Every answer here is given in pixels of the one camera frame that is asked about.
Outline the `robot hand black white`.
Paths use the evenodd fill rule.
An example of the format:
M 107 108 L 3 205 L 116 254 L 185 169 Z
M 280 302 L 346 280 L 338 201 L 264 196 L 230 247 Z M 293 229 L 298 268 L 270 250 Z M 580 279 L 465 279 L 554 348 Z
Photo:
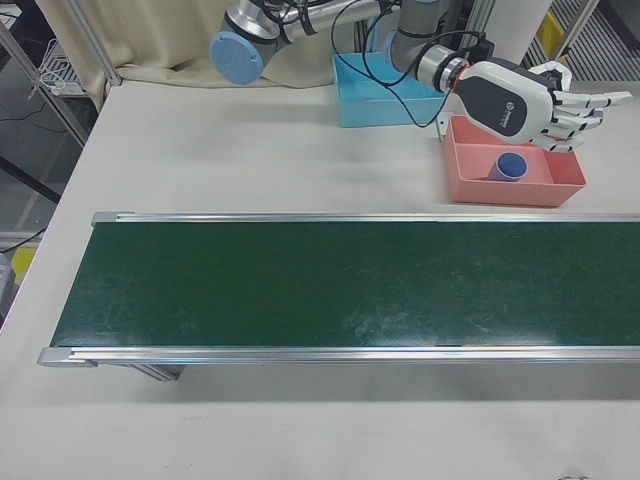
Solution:
M 599 127 L 606 108 L 631 102 L 628 91 L 575 93 L 571 71 L 558 62 L 530 70 L 490 58 L 461 71 L 452 86 L 466 118 L 474 126 L 511 144 L 530 143 L 567 153 Z

